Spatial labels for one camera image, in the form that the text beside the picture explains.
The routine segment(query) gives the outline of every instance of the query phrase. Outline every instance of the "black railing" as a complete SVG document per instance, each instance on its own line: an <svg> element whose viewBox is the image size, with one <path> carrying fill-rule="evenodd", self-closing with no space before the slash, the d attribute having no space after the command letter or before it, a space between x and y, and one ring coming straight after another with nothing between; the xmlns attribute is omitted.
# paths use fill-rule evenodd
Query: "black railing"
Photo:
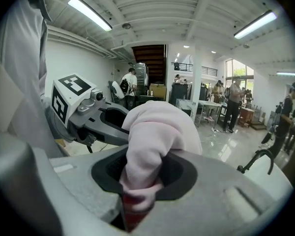
<svg viewBox="0 0 295 236"><path fill-rule="evenodd" d="M193 65L192 64L172 62L172 65L174 66L175 71L193 72ZM217 70L214 68L203 66L202 67L202 74L217 76Z"/></svg>
<svg viewBox="0 0 295 236"><path fill-rule="evenodd" d="M174 66L175 71L193 72L192 64L172 62L172 65Z"/></svg>

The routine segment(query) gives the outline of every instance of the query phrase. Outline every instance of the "wooden staircase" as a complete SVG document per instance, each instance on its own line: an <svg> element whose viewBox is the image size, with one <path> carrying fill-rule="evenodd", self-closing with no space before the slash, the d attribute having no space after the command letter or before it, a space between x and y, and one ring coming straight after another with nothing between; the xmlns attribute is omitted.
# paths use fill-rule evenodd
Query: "wooden staircase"
<svg viewBox="0 0 295 236"><path fill-rule="evenodd" d="M166 75L166 45L144 45L132 47L137 63L148 66L149 84L165 83Z"/></svg>

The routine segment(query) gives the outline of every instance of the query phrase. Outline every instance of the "black hook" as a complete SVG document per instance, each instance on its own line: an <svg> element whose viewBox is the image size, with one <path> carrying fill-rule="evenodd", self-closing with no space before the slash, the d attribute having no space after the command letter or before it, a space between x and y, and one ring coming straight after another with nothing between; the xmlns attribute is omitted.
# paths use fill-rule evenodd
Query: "black hook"
<svg viewBox="0 0 295 236"><path fill-rule="evenodd" d="M267 155L267 156L270 158L270 160L271 160L271 163L270 163L270 169L269 169L269 171L267 172L267 174L270 175L271 172L272 172L272 170L273 170L274 156L273 156L273 154L272 154L269 150L267 150L267 149L261 149L261 150L256 151L254 157L250 160L250 162L249 162L245 167L239 165L239 166L237 167L237 170L244 174L245 171L249 171L250 167L251 167L251 166L254 164L254 162L259 158L259 156L264 155L264 154Z"/></svg>

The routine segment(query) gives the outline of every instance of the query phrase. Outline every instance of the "fluorescent light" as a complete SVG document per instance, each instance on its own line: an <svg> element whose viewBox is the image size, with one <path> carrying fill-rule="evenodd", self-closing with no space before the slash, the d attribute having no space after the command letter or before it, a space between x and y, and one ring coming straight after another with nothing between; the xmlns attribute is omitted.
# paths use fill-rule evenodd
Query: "fluorescent light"
<svg viewBox="0 0 295 236"><path fill-rule="evenodd" d="M103 19L95 10L93 10L87 3L83 0L70 0L68 2L70 6L80 11L82 14L86 15L92 21L101 26L105 31L112 30L112 27Z"/></svg>
<svg viewBox="0 0 295 236"><path fill-rule="evenodd" d="M277 72L276 75L295 76L295 72Z"/></svg>
<svg viewBox="0 0 295 236"><path fill-rule="evenodd" d="M270 23L271 21L275 20L277 16L272 12L271 10L267 11L265 14L258 17L256 20L252 21L250 24L245 26L243 29L238 31L234 34L234 37L237 39L241 39L242 37L245 37L246 35L252 33L256 29Z"/></svg>

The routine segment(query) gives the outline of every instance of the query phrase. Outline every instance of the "cardboard box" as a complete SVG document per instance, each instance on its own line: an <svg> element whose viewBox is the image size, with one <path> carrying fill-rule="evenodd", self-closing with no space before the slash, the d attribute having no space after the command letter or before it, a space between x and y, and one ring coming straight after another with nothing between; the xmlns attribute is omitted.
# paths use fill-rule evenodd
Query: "cardboard box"
<svg viewBox="0 0 295 236"><path fill-rule="evenodd" d="M153 96L160 97L165 100L166 98L166 86L165 85L158 85L152 84L149 86L148 93L151 95L151 91L153 91Z"/></svg>

